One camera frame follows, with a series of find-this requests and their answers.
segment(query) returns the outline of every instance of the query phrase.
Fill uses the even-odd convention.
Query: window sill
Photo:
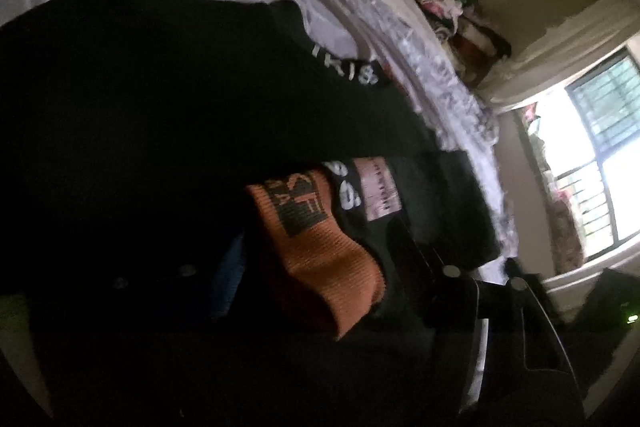
[[[543,284],[556,302],[558,311],[562,315],[570,315],[582,306],[605,268],[640,276],[640,235],[576,270],[546,279]]]

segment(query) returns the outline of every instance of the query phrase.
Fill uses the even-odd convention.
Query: orange knit cuff
[[[369,252],[338,226],[329,181],[313,170],[248,191],[286,273],[325,302],[341,338],[382,301],[385,280]]]

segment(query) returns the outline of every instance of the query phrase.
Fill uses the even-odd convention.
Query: pile of clothes
[[[428,415],[424,255],[500,249],[468,157],[377,63],[292,1],[213,0],[51,0],[0,59],[0,292],[40,303],[36,333],[104,332],[105,373],[177,423]],[[82,396],[52,395],[68,425]]]
[[[511,45],[482,16],[478,0],[416,0],[449,54],[456,72],[476,87]]]

